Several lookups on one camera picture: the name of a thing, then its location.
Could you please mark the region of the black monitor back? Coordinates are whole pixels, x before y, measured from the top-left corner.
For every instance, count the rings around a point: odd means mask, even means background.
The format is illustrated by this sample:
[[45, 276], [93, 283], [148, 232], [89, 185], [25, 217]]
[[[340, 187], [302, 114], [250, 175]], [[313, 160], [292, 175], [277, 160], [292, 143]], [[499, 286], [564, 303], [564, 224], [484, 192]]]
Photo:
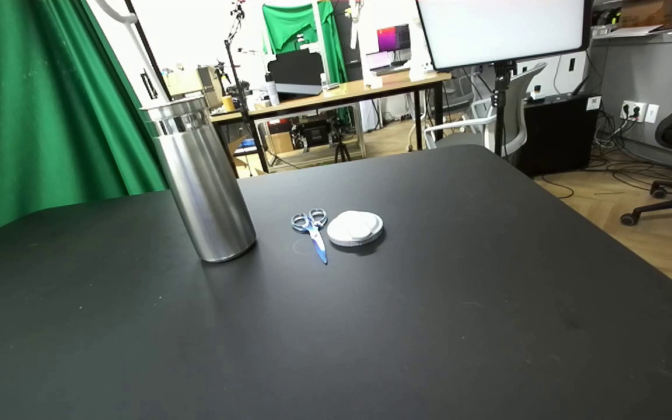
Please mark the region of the black monitor back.
[[275, 84], [277, 94], [319, 94], [324, 65], [314, 52], [299, 49], [277, 54], [268, 63], [267, 79]]

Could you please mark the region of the grey office chair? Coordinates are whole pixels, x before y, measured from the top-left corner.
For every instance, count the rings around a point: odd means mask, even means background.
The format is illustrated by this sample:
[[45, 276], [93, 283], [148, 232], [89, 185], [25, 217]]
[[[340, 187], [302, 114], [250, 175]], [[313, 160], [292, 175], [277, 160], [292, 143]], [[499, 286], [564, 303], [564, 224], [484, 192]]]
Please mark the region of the grey office chair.
[[477, 119], [443, 121], [425, 128], [429, 150], [452, 146], [473, 146], [494, 153], [496, 157], [513, 160], [528, 143], [528, 87], [543, 71], [543, 63], [528, 68], [508, 79], [505, 94], [505, 113], [496, 113], [491, 100], [484, 100], [487, 113]]

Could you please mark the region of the green curtain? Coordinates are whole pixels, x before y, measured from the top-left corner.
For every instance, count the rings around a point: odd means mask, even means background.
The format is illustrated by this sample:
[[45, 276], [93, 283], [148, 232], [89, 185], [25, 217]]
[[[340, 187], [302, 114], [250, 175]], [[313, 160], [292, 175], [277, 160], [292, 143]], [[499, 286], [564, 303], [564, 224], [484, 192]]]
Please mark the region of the green curtain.
[[0, 0], [0, 227], [160, 192], [155, 132], [87, 0]]

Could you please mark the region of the white projection board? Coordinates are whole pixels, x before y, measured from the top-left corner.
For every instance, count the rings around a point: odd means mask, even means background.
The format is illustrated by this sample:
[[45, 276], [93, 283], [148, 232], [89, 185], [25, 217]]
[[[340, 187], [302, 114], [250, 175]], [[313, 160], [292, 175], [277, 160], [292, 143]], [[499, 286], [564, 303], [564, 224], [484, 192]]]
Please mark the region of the white projection board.
[[578, 52], [591, 0], [416, 0], [437, 68]]

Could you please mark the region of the blue handled scissors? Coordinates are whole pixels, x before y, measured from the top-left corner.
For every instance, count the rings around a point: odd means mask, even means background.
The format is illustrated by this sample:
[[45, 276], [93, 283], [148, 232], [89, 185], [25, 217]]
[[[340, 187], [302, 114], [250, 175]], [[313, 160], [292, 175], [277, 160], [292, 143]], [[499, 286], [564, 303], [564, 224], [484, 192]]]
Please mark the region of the blue handled scissors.
[[321, 265], [330, 265], [327, 245], [321, 241], [321, 229], [327, 227], [327, 223], [330, 223], [330, 216], [319, 208], [313, 208], [292, 217], [292, 229], [299, 234], [305, 234], [313, 241], [314, 255]]

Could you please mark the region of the black computer tower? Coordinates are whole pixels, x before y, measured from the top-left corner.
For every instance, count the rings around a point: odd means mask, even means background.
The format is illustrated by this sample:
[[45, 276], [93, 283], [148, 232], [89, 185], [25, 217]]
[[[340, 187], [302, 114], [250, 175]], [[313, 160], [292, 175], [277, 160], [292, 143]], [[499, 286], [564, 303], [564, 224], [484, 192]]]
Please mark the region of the black computer tower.
[[526, 175], [584, 171], [591, 164], [597, 114], [585, 96], [528, 106], [528, 143], [519, 153], [519, 168]]

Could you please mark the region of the black tripod stand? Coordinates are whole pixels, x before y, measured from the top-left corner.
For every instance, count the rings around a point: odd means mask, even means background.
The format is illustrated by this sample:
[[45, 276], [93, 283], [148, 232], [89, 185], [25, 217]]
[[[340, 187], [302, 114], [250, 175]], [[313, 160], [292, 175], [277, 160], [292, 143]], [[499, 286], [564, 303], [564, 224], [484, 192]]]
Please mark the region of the black tripod stand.
[[223, 52], [226, 52], [226, 59], [228, 59], [228, 68], [230, 68], [230, 75], [234, 75], [234, 90], [237, 94], [237, 103], [240, 103], [240, 114], [242, 118], [250, 118], [250, 108], [247, 108], [247, 90], [242, 84], [242, 78], [240, 78], [240, 61], [237, 61], [237, 45], [236, 45], [236, 37], [240, 36], [240, 28], [246, 23], [246, 0], [228, 0], [230, 9], [228, 9], [228, 17], [230, 17], [230, 23], [228, 23], [228, 30], [226, 30], [226, 37], [223, 37]]

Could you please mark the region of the laptop with purple screen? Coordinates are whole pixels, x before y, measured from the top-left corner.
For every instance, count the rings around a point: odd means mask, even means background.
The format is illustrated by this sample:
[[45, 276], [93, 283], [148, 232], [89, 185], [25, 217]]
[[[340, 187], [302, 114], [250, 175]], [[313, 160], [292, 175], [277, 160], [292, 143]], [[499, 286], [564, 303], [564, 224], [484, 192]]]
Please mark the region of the laptop with purple screen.
[[402, 68], [411, 59], [408, 27], [368, 28], [361, 37], [361, 54], [367, 71]]

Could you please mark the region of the stainless steel flask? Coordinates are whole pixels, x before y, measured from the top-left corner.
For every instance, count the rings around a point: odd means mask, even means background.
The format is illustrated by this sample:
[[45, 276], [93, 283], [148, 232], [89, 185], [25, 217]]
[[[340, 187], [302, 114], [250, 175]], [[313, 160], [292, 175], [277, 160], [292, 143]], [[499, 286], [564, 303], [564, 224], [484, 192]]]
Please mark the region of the stainless steel flask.
[[246, 255], [256, 244], [256, 232], [205, 100], [158, 103], [148, 108], [148, 118], [198, 257], [205, 265], [222, 265]]

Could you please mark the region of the white round pad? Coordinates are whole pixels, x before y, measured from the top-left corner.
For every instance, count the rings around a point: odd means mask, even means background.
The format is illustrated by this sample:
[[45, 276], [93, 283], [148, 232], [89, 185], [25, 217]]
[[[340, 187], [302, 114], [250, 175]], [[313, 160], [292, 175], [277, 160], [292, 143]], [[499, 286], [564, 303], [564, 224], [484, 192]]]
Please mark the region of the white round pad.
[[375, 213], [344, 211], [327, 224], [327, 239], [335, 248], [361, 248], [373, 244], [384, 229]]

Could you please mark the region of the wooden desk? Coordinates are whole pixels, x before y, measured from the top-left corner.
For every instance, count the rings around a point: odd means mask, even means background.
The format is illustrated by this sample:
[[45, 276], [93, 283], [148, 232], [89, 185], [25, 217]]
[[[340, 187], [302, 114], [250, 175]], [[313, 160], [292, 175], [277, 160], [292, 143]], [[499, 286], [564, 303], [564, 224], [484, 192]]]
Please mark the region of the wooden desk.
[[[384, 96], [396, 96], [396, 94], [411, 94], [414, 96], [414, 128], [416, 128], [416, 150], [422, 148], [422, 106], [419, 106], [419, 94], [429, 92], [433, 108], [432, 108], [432, 119], [442, 121], [443, 119], [443, 84], [450, 82], [450, 72], [429, 72], [429, 75], [417, 75], [414, 78], [411, 72], [396, 72], [390, 78], [381, 78], [375, 84], [367, 84], [363, 79], [355, 82], [344, 82], [334, 90], [327, 90], [317, 96], [305, 96], [297, 100], [285, 100], [281, 106], [267, 106], [251, 113], [228, 113], [228, 114], [213, 114], [211, 121], [215, 128], [222, 128], [223, 125], [246, 125], [251, 135], [256, 138], [256, 121], [267, 119], [283, 119], [283, 118], [297, 118], [305, 113], [327, 113], [335, 108], [351, 108], [361, 100], [373, 100], [373, 98], [384, 98]], [[254, 155], [258, 157], [261, 168], [268, 168], [268, 160], [264, 153], [261, 140], [254, 140], [256, 150]]]

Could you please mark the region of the green cloth in background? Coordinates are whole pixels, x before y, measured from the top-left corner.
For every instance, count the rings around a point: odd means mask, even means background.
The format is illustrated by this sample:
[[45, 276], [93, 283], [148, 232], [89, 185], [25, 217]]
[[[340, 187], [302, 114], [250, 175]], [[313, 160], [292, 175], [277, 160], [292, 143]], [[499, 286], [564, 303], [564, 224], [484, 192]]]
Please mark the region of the green cloth in background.
[[261, 17], [274, 54], [292, 54], [305, 45], [321, 43], [332, 82], [345, 82], [345, 59], [332, 0], [305, 0], [304, 5], [261, 5]]

